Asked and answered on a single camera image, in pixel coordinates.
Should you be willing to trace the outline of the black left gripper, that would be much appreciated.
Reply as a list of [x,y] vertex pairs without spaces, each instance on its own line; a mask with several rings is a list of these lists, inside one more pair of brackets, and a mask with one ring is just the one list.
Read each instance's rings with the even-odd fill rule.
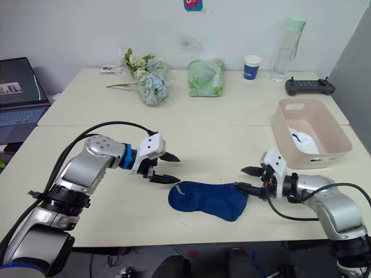
[[[165,152],[162,156],[159,157],[161,160],[167,162],[179,162],[180,159],[171,153]],[[176,184],[180,182],[180,179],[171,176],[171,175],[157,175],[155,173],[154,167],[157,166],[158,159],[144,159],[140,165],[136,174],[141,175],[143,178],[148,179],[150,182],[156,184]]]

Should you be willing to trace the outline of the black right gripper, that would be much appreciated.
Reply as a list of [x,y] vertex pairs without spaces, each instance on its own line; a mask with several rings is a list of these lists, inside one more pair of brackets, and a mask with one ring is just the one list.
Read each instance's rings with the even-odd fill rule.
[[250,176],[262,176],[261,180],[263,182],[263,187],[255,187],[251,184],[245,182],[235,182],[234,187],[245,195],[252,195],[256,197],[264,197],[264,191],[266,199],[271,196],[275,196],[275,171],[271,166],[266,166],[263,172],[262,167],[248,166],[241,169],[241,172],[248,174]]

